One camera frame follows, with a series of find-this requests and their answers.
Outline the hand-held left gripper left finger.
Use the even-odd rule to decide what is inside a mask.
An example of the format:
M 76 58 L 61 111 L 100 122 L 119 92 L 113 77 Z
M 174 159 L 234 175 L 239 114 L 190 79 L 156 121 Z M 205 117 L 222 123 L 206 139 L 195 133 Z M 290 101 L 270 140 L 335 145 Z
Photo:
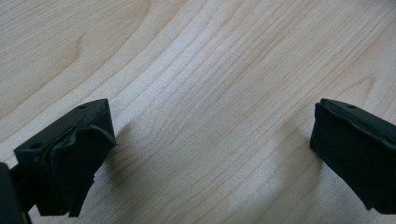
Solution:
M 79 105 L 18 146 L 13 168 L 25 210 L 80 214 L 94 175 L 116 145 L 107 99 Z

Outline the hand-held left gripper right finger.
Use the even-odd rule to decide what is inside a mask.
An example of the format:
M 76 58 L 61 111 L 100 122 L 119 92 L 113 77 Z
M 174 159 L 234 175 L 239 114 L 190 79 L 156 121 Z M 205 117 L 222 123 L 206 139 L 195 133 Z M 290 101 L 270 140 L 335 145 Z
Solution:
M 366 209 L 396 215 L 396 125 L 354 105 L 321 99 L 310 147 Z

